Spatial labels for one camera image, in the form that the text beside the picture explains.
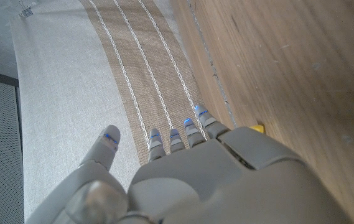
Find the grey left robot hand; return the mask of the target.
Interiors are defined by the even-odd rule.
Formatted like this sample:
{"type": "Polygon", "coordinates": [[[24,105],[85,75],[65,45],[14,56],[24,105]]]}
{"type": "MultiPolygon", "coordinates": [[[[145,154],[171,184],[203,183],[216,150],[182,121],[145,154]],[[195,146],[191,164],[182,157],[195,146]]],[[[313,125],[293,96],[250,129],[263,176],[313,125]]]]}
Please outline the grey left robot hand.
{"type": "Polygon", "coordinates": [[[149,161],[128,189],[110,174],[121,134],[106,127],[80,165],[35,209],[29,223],[350,223],[313,170],[262,127],[229,129],[206,107],[187,140],[170,132],[166,154],[158,130],[149,161]]]}

